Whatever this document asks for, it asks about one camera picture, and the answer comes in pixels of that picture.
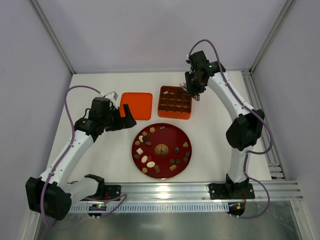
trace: red plate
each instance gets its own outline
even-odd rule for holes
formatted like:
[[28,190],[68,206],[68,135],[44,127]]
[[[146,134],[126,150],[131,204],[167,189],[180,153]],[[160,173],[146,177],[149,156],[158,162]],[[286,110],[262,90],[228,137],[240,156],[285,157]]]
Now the red plate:
[[[151,133],[150,128],[154,128],[155,132]],[[145,142],[140,142],[137,146],[135,145],[136,141],[139,141],[139,136],[142,136],[143,132],[147,133],[148,142],[151,142],[152,145],[148,146]],[[174,148],[179,148],[179,153],[174,152]],[[137,154],[137,149],[141,148],[143,153],[139,156],[138,159],[135,158]],[[142,129],[138,135],[134,138],[132,144],[132,158],[137,166],[137,168],[142,172],[143,168],[147,169],[147,176],[155,179],[167,179],[172,178],[179,173],[181,173],[190,162],[192,154],[191,143],[188,136],[180,128],[173,126],[167,123],[156,123]],[[148,161],[142,163],[143,156],[151,156],[151,161],[148,158]],[[172,164],[170,160],[174,159],[176,168],[170,170]],[[148,162],[155,162],[155,165],[159,166],[160,172],[156,173],[154,167],[147,167]]]

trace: gold medallion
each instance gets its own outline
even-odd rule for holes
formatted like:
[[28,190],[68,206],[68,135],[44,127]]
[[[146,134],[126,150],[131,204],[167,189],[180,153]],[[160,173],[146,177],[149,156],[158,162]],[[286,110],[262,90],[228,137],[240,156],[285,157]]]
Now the gold medallion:
[[169,153],[169,148],[164,144],[159,144],[155,147],[154,153],[158,157],[165,157]]

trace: oval white candy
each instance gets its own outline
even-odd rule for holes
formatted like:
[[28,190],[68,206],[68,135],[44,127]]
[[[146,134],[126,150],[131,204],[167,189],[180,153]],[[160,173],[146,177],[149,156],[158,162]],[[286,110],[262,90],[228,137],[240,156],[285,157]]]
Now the oval white candy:
[[148,160],[148,157],[147,156],[143,156],[141,158],[141,162],[144,164],[146,161]]
[[148,163],[146,164],[146,166],[147,166],[148,168],[153,168],[155,165],[156,165],[156,163],[155,163],[154,161],[150,161],[150,162],[148,162]]

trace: white wall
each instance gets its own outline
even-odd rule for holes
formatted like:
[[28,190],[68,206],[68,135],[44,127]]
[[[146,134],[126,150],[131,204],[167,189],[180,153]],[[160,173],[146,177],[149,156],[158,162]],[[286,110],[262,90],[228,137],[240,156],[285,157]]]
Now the white wall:
[[0,1],[0,235],[13,240],[25,184],[48,161],[71,74],[27,0]]
[[[122,72],[185,70],[203,38],[226,68],[249,68],[285,0],[38,2],[76,72]],[[215,60],[206,43],[201,48]]]
[[286,174],[320,223],[320,1],[297,1],[254,76]]

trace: robotic arm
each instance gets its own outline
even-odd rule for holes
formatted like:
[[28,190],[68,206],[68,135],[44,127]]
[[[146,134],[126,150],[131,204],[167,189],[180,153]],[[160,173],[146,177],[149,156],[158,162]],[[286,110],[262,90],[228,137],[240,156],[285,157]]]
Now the robotic arm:
[[[96,175],[88,174],[73,184],[67,184],[67,181],[79,160],[98,136],[104,132],[132,128],[137,124],[127,104],[123,105],[125,117],[120,116],[119,108],[116,106],[117,97],[115,92],[110,92],[104,97],[94,98],[88,118],[84,116],[75,122],[72,146],[55,169],[45,190],[44,211],[47,216],[60,221],[65,218],[72,204],[87,197],[99,199],[105,193],[105,180]],[[32,211],[41,212],[41,192],[45,181],[70,142],[71,138],[39,178],[30,177],[26,182],[28,204]]]
[[[219,186],[219,190],[223,188],[222,191],[226,193],[227,199],[241,199],[243,192],[249,189],[249,179],[243,171],[245,157],[247,151],[251,151],[260,138],[263,124],[240,105],[238,99],[249,109],[254,109],[234,88],[228,74],[225,73],[226,69],[222,66],[228,85],[225,83],[217,61],[209,62],[204,52],[199,51],[190,55],[187,63],[190,64],[190,71],[185,73],[185,84],[181,87],[188,95],[192,95],[196,101],[199,101],[200,94],[208,86],[217,94],[230,114],[232,124],[226,132],[226,139],[232,147],[231,164],[226,182],[223,186]],[[253,111],[264,119],[265,114],[261,109]]]

